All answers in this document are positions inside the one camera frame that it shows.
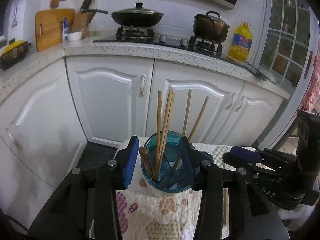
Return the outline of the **white gloved right hand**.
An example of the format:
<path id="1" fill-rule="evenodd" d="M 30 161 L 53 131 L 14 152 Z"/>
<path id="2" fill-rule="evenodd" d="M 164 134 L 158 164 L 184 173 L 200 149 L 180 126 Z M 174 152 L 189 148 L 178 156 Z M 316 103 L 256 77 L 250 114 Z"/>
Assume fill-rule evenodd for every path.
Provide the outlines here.
<path id="1" fill-rule="evenodd" d="M 287 227 L 290 230 L 295 231 L 306 223 L 314 209 L 315 206 L 298 204 L 293 210 L 284 210 L 279 208 L 277 210 L 277 215 L 281 220 L 290 220 Z"/>

